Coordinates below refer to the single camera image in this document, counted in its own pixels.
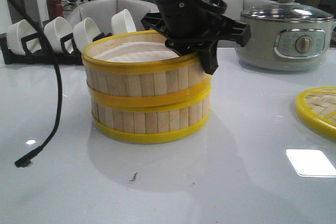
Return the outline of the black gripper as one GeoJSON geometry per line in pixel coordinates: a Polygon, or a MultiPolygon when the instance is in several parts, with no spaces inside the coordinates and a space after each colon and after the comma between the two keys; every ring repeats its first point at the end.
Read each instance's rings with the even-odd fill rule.
{"type": "Polygon", "coordinates": [[[224,16],[226,4],[196,4],[192,1],[158,3],[158,13],[147,13],[141,20],[145,29],[153,29],[166,38],[166,46],[182,55],[197,51],[206,74],[218,68],[217,44],[233,41],[245,47],[251,38],[250,26],[224,16]]]}

